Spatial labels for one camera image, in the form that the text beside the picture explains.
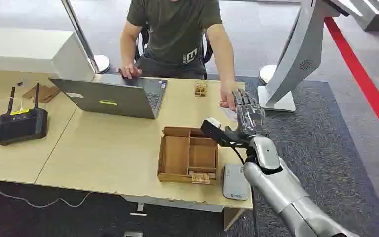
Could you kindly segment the person's right hand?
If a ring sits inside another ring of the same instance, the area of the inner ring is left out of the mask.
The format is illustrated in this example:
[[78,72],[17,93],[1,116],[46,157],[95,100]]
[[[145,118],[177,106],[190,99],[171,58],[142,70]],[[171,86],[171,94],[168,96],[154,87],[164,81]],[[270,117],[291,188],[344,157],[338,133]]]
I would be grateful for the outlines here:
[[132,63],[119,67],[118,72],[124,79],[132,80],[133,78],[139,77],[143,71]]

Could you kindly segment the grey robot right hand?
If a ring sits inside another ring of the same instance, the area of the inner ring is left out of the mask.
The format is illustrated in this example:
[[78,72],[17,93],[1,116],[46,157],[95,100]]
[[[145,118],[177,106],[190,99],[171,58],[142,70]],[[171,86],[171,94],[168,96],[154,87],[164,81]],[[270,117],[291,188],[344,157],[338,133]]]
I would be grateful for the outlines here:
[[239,137],[247,138],[254,135],[269,137],[265,128],[265,112],[255,98],[244,89],[238,88],[233,92],[238,127],[236,133]]

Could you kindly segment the person's left hand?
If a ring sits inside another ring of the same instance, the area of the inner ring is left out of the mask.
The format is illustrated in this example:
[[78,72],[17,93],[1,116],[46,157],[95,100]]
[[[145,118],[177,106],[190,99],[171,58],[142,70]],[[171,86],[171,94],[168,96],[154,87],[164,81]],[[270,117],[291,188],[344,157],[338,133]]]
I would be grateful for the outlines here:
[[236,111],[235,96],[233,92],[237,90],[238,87],[234,81],[222,81],[220,86],[220,107]]

